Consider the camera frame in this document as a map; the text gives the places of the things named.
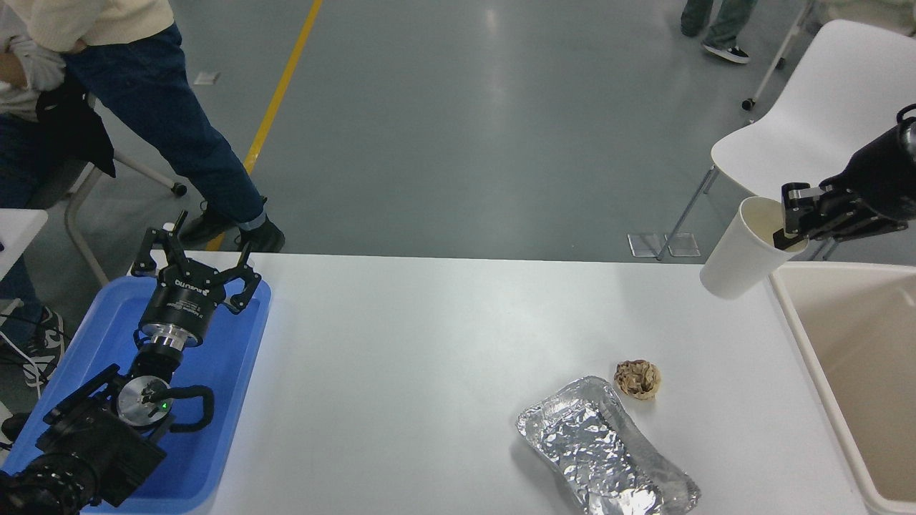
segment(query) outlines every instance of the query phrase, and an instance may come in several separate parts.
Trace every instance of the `white desk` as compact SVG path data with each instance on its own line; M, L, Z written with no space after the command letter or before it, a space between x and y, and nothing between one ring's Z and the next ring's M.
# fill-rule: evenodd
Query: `white desk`
M39 209L0 209L0 279L16 264L32 239L48 221Z
M699 265L251 263L273 303L212 514L579 515L515 419L637 358L661 391L624 402L700 486L693 513L867 513L768 284L722 301Z

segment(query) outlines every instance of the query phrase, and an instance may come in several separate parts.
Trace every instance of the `white paper cup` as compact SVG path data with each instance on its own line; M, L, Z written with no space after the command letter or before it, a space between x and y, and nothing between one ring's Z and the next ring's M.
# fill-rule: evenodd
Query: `white paper cup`
M786 250L775 248L773 233L781 228L781 203L746 198L700 270L700 282L716 297L738 298L808 246L804 239Z

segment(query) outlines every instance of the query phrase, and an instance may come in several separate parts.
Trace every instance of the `gray floor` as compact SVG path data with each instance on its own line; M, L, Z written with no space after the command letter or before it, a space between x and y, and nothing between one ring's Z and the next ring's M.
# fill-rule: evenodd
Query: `gray floor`
M244 157L311 2L173 4L191 79L220 72L197 94ZM653 262L630 255L627 233L671 228L713 143L766 113L811 38L801 35L749 115L739 105L802 1L760 0L739 40L753 59L745 67L682 36L682 6L324 2L253 172L286 232L284 252ZM101 111L119 149L170 173ZM745 196L723 178L697 203L684 228L705 255ZM113 277L145 227L181 209L196 214L199 200L172 198L122 168L103 178L81 225ZM75 329L97 286L63 232L62 208L27 263L39 294ZM844 244L834 260L913 265L914 256L907 232ZM0 375L0 399L14 411L34 401L17 381L17 371Z

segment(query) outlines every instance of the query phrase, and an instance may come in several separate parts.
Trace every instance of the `foil container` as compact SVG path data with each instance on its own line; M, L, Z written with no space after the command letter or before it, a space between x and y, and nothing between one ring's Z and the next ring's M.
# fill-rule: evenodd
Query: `foil container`
M581 378L524 410L518 432L589 515L677 515L700 499L693 480L639 432L604 379Z

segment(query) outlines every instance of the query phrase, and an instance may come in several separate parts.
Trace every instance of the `white bin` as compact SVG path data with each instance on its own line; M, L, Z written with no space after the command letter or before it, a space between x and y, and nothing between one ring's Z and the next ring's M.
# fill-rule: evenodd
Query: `white bin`
M916 268L791 262L770 280L867 507L916 515Z

